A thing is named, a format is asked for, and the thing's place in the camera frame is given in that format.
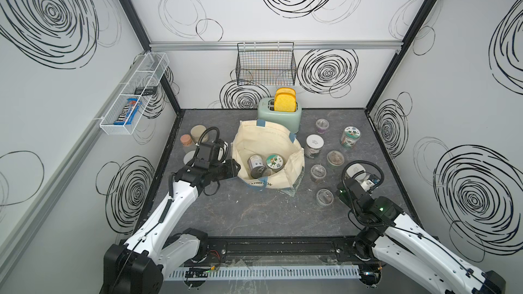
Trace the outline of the silver top can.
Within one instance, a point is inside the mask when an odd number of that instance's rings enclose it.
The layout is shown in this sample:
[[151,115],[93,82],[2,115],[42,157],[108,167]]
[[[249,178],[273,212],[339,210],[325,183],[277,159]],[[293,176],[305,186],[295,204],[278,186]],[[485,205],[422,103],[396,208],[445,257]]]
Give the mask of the silver top can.
[[261,178],[266,171],[264,159],[260,155],[252,155],[248,158],[247,164],[250,170],[250,176],[254,179]]

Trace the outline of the green label lid jar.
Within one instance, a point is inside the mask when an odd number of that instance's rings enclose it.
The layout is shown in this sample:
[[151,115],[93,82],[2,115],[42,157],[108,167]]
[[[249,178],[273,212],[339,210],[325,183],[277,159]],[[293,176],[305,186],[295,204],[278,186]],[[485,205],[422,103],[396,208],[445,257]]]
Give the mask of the green label lid jar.
[[353,148],[361,137],[361,132],[357,127],[348,126],[344,129],[340,138],[340,144],[344,148]]

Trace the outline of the mint green toaster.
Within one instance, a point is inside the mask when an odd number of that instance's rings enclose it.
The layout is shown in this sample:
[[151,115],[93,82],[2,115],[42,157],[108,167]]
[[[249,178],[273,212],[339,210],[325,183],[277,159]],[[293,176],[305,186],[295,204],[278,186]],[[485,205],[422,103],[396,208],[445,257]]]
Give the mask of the mint green toaster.
[[302,106],[296,103],[295,112],[279,112],[273,110],[273,97],[267,97],[259,101],[257,105],[257,119],[273,122],[286,127],[292,133],[298,133],[302,117]]

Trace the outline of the flat white lid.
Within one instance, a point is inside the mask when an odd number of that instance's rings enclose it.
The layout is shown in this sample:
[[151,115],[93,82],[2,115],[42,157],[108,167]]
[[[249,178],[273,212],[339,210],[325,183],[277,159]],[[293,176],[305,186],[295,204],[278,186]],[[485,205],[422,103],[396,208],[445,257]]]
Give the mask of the flat white lid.
[[187,166],[192,166],[195,160],[196,151],[189,151],[183,158],[183,163]]

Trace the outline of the white lid small jar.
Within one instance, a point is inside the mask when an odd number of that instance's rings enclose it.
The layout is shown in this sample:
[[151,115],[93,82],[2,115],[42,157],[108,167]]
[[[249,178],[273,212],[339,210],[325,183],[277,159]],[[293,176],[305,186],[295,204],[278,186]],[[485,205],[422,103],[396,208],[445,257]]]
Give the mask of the white lid small jar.
[[317,134],[311,134],[306,138],[305,156],[314,159],[320,154],[323,147],[324,139]]

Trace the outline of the black small box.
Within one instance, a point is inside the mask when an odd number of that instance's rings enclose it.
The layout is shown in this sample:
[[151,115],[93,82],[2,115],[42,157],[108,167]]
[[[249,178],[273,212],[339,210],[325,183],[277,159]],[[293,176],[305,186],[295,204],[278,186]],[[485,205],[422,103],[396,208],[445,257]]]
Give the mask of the black small box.
[[154,87],[137,87],[134,95],[153,96],[157,94],[157,86]]

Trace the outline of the pink lid jar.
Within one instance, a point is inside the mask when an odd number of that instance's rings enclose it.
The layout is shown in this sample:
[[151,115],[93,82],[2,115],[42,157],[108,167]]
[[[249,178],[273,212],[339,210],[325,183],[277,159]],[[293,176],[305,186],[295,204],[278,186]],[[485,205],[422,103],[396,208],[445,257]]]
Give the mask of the pink lid jar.
[[183,134],[180,137],[180,141],[182,144],[182,147],[187,151],[193,151],[195,147],[195,143],[192,139],[192,137],[189,134]]

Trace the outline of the small clear lid jar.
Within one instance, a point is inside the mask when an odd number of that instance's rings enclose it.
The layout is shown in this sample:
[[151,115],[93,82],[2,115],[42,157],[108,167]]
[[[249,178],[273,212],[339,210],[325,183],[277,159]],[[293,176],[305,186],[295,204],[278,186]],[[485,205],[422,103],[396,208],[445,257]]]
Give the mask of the small clear lid jar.
[[328,189],[320,189],[316,194],[318,206],[325,208],[331,206],[335,200],[334,194]]

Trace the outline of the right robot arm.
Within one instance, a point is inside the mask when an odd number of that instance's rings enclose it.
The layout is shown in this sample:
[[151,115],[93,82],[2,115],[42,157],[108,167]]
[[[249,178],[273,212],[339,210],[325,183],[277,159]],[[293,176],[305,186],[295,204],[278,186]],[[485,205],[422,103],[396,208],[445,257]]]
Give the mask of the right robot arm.
[[353,252],[377,259],[410,277],[431,293],[504,293],[507,282],[447,249],[387,197],[372,198],[371,188],[340,177],[340,196],[363,227]]

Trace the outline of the front yellow bread slice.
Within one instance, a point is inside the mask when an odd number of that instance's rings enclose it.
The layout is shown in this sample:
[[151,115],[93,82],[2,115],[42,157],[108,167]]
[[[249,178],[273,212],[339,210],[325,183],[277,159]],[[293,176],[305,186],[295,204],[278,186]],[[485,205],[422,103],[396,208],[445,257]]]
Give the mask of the front yellow bread slice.
[[278,112],[295,112],[296,97],[291,93],[279,93],[275,96],[274,110]]

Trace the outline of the rear yellow bread slice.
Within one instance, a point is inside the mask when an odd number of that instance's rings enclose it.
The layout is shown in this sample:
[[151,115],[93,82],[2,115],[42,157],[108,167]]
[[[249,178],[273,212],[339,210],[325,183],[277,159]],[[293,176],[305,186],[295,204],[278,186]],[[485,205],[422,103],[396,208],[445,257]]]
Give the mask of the rear yellow bread slice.
[[288,88],[288,87],[282,87],[282,88],[278,88],[276,90],[276,95],[279,95],[279,94],[282,94],[282,93],[290,94],[290,95],[293,95],[293,96],[296,95],[296,91],[294,89]]

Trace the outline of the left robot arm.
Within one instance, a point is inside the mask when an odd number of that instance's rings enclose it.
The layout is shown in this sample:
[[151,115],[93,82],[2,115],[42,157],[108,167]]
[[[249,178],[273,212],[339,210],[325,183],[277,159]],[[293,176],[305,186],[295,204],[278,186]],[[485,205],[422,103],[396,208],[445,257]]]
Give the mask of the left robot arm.
[[172,231],[207,186],[237,177],[241,166],[228,158],[229,148],[223,140],[199,144],[171,175],[168,194],[147,221],[106,251],[101,293],[159,293],[165,277],[185,261],[206,257],[207,234],[187,229],[174,237]]

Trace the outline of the beige lid jar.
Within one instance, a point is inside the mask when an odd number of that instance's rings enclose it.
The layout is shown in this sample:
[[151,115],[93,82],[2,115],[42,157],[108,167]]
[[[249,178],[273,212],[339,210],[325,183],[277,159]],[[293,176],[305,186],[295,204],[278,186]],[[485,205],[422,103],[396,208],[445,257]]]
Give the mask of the beige lid jar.
[[196,125],[190,130],[190,136],[195,144],[208,141],[208,135],[202,136],[207,128],[204,125]]

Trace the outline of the beige canvas tote bag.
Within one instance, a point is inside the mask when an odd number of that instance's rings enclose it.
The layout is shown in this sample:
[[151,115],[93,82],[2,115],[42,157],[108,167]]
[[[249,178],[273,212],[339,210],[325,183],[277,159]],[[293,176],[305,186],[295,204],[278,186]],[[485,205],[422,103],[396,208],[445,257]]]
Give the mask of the beige canvas tote bag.
[[[268,155],[278,154],[285,160],[284,168],[272,172],[266,166]],[[266,171],[254,179],[247,160],[252,155],[264,159]],[[242,121],[232,142],[232,158],[241,166],[238,177],[250,188],[260,191],[275,189],[294,197],[305,175],[305,152],[296,135],[283,125],[263,120]]]

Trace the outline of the green yellow lid jar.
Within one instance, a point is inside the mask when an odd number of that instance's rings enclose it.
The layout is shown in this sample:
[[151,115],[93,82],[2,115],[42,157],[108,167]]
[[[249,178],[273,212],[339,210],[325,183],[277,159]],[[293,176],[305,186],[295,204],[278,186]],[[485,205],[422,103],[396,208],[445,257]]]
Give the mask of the green yellow lid jar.
[[271,154],[266,158],[266,166],[269,170],[276,173],[284,168],[285,160],[278,154]]

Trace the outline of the yellow bread slice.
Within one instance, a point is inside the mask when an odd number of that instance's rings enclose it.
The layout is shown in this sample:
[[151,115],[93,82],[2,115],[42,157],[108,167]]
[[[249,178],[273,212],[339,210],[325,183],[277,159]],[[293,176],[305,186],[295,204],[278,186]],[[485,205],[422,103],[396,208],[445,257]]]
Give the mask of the yellow bread slice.
[[290,94],[290,95],[293,95],[293,96],[296,95],[296,91],[294,89],[288,88],[288,87],[282,87],[282,88],[278,88],[276,90],[276,95],[279,95],[279,94],[282,94],[282,93]]
[[291,93],[279,93],[275,96],[274,110],[278,112],[295,112],[296,97]]

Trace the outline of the purple label clear jar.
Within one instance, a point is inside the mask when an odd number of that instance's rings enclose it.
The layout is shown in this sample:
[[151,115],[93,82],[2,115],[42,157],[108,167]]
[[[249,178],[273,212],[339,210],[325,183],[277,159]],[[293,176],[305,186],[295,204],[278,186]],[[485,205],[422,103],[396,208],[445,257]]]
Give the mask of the purple label clear jar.
[[324,134],[329,129],[329,126],[329,122],[324,118],[318,119],[315,123],[316,132],[318,134]]

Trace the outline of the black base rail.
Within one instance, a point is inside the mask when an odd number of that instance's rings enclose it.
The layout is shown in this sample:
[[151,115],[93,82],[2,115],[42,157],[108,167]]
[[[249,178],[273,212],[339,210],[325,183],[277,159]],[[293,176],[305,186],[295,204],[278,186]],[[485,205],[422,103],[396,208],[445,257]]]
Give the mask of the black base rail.
[[250,257],[304,257],[319,256],[331,258],[336,262],[360,264],[358,254],[353,248],[355,237],[219,237],[207,240],[207,252],[200,261],[187,260],[185,267],[229,263],[235,258]]

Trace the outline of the brown seed clear jar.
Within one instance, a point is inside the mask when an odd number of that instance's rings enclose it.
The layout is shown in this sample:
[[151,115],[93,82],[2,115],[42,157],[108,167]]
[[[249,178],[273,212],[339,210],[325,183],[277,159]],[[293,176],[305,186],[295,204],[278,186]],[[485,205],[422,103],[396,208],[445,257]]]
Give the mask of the brown seed clear jar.
[[332,170],[336,170],[339,167],[343,167],[345,164],[345,157],[339,151],[330,151],[326,156],[326,160],[327,166]]

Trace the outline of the clear lid seed jar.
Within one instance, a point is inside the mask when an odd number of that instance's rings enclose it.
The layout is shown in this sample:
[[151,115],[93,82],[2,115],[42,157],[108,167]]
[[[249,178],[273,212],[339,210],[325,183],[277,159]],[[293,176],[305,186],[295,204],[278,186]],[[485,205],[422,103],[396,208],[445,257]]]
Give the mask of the clear lid seed jar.
[[310,176],[314,183],[319,184],[324,181],[327,175],[327,170],[324,166],[317,164],[311,167]]

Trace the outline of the blue candy packet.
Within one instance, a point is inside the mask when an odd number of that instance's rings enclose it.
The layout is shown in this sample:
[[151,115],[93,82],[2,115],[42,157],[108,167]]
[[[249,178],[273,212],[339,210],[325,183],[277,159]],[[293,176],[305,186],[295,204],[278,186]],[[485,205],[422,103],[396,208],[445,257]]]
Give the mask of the blue candy packet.
[[125,102],[125,105],[122,108],[121,113],[118,115],[116,121],[113,122],[113,125],[131,125],[134,116],[138,112],[140,107],[140,100],[136,98],[129,98]]

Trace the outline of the white lid glass jar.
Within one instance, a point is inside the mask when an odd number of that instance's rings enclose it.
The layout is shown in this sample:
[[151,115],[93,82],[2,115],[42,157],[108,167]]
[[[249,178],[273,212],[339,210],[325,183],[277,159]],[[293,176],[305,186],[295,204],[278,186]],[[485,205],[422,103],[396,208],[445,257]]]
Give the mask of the white lid glass jar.
[[355,163],[347,168],[346,176],[348,178],[353,178],[358,182],[363,182],[366,180],[366,169],[363,165]]

